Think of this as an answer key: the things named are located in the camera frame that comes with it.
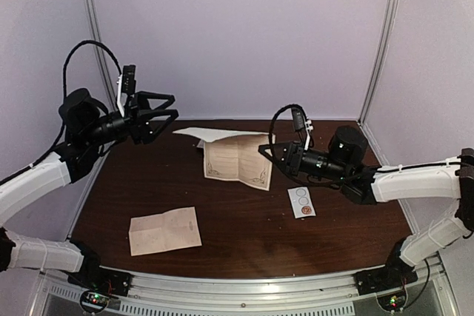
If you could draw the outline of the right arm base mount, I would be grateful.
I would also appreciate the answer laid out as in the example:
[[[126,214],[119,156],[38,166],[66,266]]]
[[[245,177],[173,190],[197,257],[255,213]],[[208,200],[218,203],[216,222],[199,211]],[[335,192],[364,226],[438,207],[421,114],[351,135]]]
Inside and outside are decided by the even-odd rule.
[[[385,292],[391,289],[401,289],[408,283],[418,280],[415,272],[401,273],[385,267],[367,269],[354,274],[355,285],[359,295]]]

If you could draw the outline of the beige ornate letter sheet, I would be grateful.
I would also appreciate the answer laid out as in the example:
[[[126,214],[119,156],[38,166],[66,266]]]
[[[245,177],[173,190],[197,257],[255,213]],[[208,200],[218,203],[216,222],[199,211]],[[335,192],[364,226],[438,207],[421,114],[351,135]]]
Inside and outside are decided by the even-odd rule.
[[[188,127],[174,133],[204,141],[205,178],[236,181],[263,191],[270,189],[273,165],[258,153],[258,146],[268,143],[266,132]]]

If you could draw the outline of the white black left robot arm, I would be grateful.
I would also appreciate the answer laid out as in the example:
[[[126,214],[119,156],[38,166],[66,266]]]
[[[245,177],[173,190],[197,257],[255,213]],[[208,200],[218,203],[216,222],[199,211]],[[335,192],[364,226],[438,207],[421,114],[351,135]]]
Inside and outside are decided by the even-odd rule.
[[[69,94],[59,107],[66,128],[64,141],[41,161],[1,184],[1,222],[6,223],[23,208],[48,193],[81,180],[96,161],[127,138],[135,144],[150,144],[178,118],[171,106],[173,95],[140,91],[129,94],[124,109],[110,112],[85,88]],[[90,289],[106,283],[99,257],[84,244],[49,241],[1,229],[1,270],[55,269],[77,273]]]

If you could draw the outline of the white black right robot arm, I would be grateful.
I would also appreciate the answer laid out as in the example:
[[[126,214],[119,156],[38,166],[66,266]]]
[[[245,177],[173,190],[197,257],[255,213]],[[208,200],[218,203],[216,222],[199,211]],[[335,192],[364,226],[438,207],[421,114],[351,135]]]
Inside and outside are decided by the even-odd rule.
[[[285,175],[305,173],[319,186],[338,189],[355,204],[413,198],[452,198],[453,205],[419,232],[395,244],[383,267],[355,274],[360,294],[416,281],[414,268],[459,238],[473,234],[473,149],[443,161],[398,167],[363,164],[367,139],[355,128],[338,127],[326,152],[290,141],[263,144],[258,151]]]

